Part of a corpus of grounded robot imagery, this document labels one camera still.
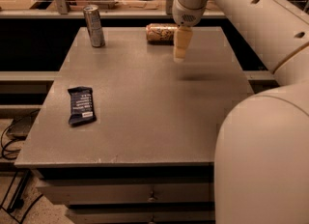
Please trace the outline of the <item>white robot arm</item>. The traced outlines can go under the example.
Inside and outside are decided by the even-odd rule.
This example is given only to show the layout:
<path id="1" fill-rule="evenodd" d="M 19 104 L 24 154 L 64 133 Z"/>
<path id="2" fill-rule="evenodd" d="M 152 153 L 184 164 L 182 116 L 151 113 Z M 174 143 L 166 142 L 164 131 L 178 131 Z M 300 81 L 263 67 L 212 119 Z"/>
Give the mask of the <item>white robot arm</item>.
<path id="1" fill-rule="evenodd" d="M 174 0 L 182 60 L 208 0 Z M 309 224 L 308 15 L 287 0 L 213 0 L 277 81 L 225 118 L 215 148 L 216 224 Z"/>

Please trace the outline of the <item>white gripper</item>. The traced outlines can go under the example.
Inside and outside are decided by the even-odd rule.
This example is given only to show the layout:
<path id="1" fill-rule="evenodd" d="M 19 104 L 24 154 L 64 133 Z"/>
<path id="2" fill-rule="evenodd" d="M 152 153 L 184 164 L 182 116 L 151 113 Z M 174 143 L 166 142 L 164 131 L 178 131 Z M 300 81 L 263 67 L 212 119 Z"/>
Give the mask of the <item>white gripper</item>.
<path id="1" fill-rule="evenodd" d="M 193 32 L 193 26 L 197 25 L 206 9 L 206 3 L 199 8 L 192 8 L 183 5 L 179 0 L 173 1 L 172 17 L 180 25 L 174 33 L 173 57 L 176 63 L 181 63 L 189 47 Z"/>

